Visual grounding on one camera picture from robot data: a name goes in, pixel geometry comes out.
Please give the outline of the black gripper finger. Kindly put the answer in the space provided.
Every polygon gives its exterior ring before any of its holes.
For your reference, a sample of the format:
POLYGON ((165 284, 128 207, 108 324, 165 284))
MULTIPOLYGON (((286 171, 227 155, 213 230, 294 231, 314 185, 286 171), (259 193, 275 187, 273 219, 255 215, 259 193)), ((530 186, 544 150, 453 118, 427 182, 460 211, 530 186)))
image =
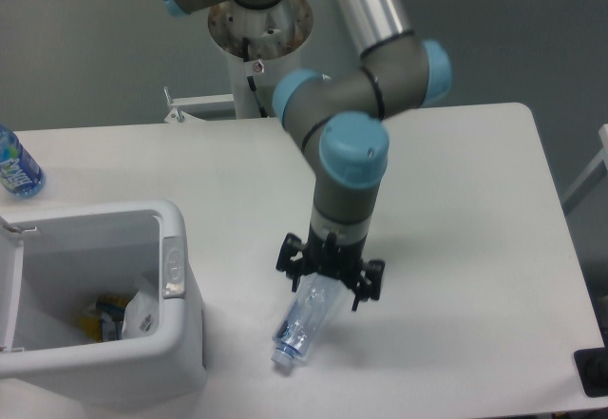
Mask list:
POLYGON ((288 233, 279 250, 275 268, 291 280, 293 293, 297 291, 300 279, 309 274, 307 261, 308 244, 295 234, 288 233))
POLYGON ((346 276, 346 286, 353 292, 351 310, 356 312, 360 302, 378 301, 382 291, 382 280, 385 270, 383 259, 360 259, 346 276))

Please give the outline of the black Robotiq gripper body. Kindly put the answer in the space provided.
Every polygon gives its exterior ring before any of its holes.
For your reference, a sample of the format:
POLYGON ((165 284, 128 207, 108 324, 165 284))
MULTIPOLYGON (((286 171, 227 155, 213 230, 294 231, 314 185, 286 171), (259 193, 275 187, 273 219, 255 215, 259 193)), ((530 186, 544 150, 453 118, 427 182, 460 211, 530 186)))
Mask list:
POLYGON ((354 243, 340 243, 334 235, 319 236, 310 226, 308 235, 309 275, 319 274, 338 279, 346 285, 346 276, 362 259, 367 237, 354 243))

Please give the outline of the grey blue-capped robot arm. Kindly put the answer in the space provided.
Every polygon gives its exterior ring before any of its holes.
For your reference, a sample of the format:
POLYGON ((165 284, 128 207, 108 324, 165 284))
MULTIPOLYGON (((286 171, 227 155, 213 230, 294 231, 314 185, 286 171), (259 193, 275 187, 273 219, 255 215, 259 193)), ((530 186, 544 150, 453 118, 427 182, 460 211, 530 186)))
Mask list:
POLYGON ((309 235, 288 235, 276 268, 292 282, 311 274, 342 282, 356 302, 381 294, 385 264, 362 258, 388 165, 386 118, 430 105, 450 90, 440 44, 417 38, 401 0, 336 0, 360 59, 328 78, 284 67, 310 37, 307 0, 162 0, 173 15, 207 10, 216 44, 239 63, 238 107, 275 116, 315 175, 309 235))

